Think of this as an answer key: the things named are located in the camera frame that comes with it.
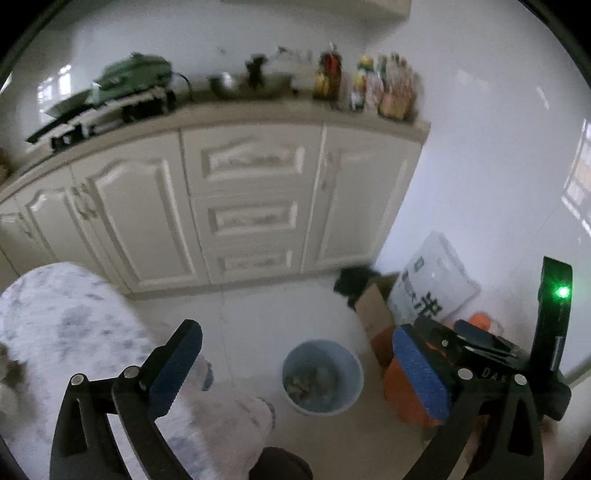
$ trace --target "drawer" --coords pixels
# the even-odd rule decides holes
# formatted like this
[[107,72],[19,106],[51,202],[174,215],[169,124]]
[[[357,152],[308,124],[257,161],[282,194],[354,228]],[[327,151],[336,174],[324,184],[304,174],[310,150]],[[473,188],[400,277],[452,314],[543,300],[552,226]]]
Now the drawer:
[[300,272],[303,242],[244,245],[205,250],[213,284]]
[[187,183],[193,196],[312,185],[322,127],[238,125],[183,132]]
[[304,242],[310,216],[311,187],[242,195],[193,198],[193,213],[203,249],[259,242]]

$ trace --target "green light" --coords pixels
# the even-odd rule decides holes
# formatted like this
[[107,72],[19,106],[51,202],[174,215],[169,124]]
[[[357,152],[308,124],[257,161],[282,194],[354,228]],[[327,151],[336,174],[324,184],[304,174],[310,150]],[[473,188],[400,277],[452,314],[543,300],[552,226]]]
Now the green light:
[[561,299],[567,299],[570,296],[570,288],[560,287],[558,290],[556,290],[556,295]]

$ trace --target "silver screw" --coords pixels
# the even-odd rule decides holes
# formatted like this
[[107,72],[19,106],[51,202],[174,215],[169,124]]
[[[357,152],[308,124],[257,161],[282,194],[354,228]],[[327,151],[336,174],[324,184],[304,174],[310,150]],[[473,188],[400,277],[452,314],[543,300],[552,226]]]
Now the silver screw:
[[132,365],[131,367],[127,367],[125,370],[123,370],[123,376],[125,378],[135,378],[137,377],[139,374],[139,367],[136,367],[135,365]]
[[461,368],[461,369],[459,369],[457,371],[457,375],[462,380],[471,380],[472,377],[474,377],[474,374],[470,370],[468,370],[467,368]]
[[527,379],[523,375],[517,374],[514,378],[517,385],[527,385]]
[[70,383],[72,385],[74,385],[75,387],[80,385],[83,381],[84,381],[84,375],[82,375],[82,374],[76,374],[70,379]]

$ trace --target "white tile floor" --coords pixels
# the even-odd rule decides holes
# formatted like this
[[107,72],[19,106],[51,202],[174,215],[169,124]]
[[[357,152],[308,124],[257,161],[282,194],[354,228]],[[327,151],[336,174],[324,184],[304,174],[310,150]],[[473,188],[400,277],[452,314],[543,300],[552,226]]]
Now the white tile floor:
[[[395,417],[382,395],[379,366],[359,320],[332,290],[335,276],[253,288],[134,300],[148,331],[164,343],[185,318],[203,328],[203,354],[214,388],[238,388],[273,403],[277,426],[269,445],[300,455],[319,480],[401,479],[420,456],[421,432]],[[365,388],[347,412],[328,418],[294,411],[281,392],[280,368],[299,343],[328,338],[355,352]]]

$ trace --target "light blue bucket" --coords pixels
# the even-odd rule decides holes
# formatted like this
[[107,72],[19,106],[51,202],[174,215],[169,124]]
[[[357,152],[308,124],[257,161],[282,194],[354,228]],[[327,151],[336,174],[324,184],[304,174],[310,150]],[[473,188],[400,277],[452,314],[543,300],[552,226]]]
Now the light blue bucket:
[[343,413],[363,390],[359,358],[332,340],[298,345],[287,355],[281,373],[288,403],[304,415]]

